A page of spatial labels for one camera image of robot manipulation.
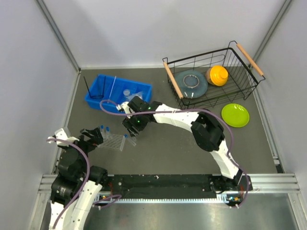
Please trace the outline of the clear bag of white powder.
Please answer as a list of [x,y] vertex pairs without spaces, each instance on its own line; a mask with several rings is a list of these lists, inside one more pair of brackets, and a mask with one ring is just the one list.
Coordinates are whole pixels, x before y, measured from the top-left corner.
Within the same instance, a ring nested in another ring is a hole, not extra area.
[[130,96],[127,97],[128,101],[131,101],[134,97],[139,97],[141,100],[143,99],[143,92],[137,92],[134,94],[131,94]]

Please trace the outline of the black wire ring stand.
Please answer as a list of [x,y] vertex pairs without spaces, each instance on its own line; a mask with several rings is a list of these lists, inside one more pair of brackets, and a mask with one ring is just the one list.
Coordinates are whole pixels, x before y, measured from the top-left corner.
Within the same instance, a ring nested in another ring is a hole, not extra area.
[[83,76],[85,86],[87,88],[87,94],[85,100],[90,99],[103,99],[105,97],[105,85],[106,85],[106,76],[97,75],[91,87],[88,86],[85,76]]

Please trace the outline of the glass bulb tube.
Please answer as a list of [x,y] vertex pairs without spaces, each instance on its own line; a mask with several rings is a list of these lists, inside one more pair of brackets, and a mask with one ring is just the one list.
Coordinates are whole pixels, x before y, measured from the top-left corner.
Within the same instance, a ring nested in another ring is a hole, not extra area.
[[116,79],[117,79],[117,76],[114,77],[113,83],[111,85],[111,90],[110,90],[110,94],[109,94],[108,100],[110,100],[110,98],[111,98],[111,95],[112,95],[112,92],[113,92],[113,89],[114,89],[114,85],[115,85]]

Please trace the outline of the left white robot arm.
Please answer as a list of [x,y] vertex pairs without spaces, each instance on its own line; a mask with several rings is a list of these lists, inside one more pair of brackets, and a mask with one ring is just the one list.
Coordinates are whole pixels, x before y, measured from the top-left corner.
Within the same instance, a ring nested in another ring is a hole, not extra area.
[[104,142],[100,128],[80,133],[73,137],[61,128],[47,139],[63,150],[51,185],[51,230],[82,230],[98,192],[110,183],[107,170],[91,166],[88,159],[89,152]]

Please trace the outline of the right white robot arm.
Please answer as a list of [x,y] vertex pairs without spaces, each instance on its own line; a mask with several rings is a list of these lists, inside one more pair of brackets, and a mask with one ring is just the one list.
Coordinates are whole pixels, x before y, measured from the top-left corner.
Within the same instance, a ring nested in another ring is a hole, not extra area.
[[143,131],[150,122],[168,124],[189,131],[193,134],[196,144],[211,153],[220,168],[225,186],[234,190],[241,185],[243,171],[229,151],[224,128],[212,114],[183,111],[157,101],[147,103],[138,96],[118,105],[117,109],[126,114],[123,125],[133,137]]

